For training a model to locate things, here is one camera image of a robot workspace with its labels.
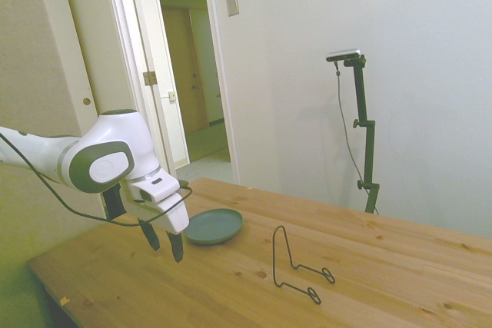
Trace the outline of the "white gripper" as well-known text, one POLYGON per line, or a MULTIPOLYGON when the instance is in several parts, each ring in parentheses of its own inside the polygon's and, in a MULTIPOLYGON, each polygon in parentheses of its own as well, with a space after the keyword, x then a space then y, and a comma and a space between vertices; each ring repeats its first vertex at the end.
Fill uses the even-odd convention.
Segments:
POLYGON ((167 231, 171 251, 176 263, 184 257, 182 232, 189 225, 189 217, 182 196, 178 192, 162 192, 138 189, 132 193, 122 191, 127 212, 140 219, 139 226, 154 251, 160 249, 160 240, 153 225, 167 231))

